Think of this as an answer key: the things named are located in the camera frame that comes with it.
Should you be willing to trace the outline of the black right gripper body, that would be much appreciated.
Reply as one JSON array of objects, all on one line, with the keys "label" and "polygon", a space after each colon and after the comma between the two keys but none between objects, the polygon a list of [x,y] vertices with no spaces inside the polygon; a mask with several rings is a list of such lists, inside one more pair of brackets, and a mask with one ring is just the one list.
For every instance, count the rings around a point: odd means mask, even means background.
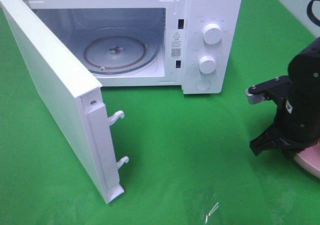
[{"label": "black right gripper body", "polygon": [[320,107],[317,104],[282,102],[271,126],[272,149],[305,149],[320,140]]}]

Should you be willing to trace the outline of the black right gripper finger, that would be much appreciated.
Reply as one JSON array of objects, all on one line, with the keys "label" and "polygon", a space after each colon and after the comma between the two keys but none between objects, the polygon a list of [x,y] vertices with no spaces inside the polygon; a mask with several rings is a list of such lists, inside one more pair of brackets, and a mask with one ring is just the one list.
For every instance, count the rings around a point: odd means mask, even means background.
[{"label": "black right gripper finger", "polygon": [[274,124],[270,125],[258,137],[251,140],[249,147],[255,156],[263,151],[281,149],[282,140]]}]

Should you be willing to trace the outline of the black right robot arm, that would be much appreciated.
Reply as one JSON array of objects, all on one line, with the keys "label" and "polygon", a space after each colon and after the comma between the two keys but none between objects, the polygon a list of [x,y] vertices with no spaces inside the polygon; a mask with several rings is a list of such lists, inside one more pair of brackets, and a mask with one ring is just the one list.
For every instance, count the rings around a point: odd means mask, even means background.
[{"label": "black right robot arm", "polygon": [[320,139],[320,40],[315,39],[288,65],[288,74],[249,87],[250,104],[274,101],[273,123],[249,146],[257,156],[267,150],[298,150]]}]

